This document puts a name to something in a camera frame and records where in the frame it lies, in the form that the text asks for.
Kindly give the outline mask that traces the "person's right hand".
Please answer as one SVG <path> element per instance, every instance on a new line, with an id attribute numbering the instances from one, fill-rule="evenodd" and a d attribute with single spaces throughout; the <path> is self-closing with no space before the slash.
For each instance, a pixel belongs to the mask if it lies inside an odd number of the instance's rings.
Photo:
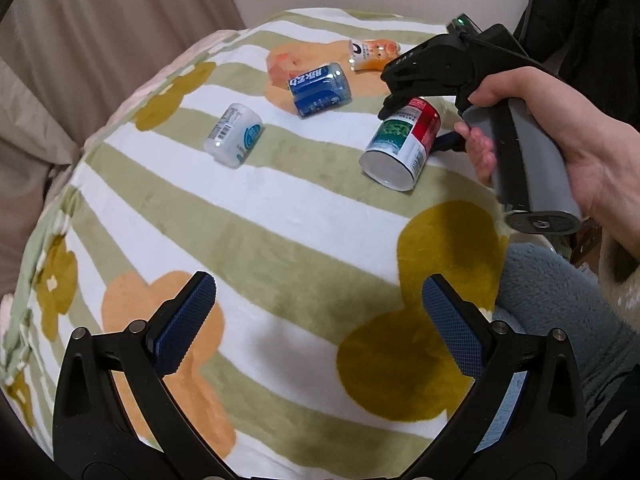
<path id="1" fill-rule="evenodd" d="M 469 101 L 490 107 L 507 98 L 524 100 L 542 130 L 558 144 L 582 214 L 600 223 L 603 231 L 638 258 L 638 131 L 533 67 L 486 77 Z"/>

